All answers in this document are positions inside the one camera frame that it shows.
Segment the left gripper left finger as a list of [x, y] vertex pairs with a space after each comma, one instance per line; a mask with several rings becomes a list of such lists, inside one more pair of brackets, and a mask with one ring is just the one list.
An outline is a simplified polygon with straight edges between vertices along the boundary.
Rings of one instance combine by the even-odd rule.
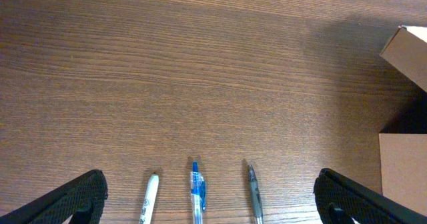
[[2, 223], [98, 224], [108, 198], [106, 178], [90, 170], [36, 200], [1, 217]]

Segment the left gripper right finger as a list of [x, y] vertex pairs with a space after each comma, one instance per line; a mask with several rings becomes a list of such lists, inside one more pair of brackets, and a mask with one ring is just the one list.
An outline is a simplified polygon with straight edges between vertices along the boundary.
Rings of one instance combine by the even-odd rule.
[[323, 223], [426, 224], [426, 216], [329, 168], [316, 178], [314, 195]]

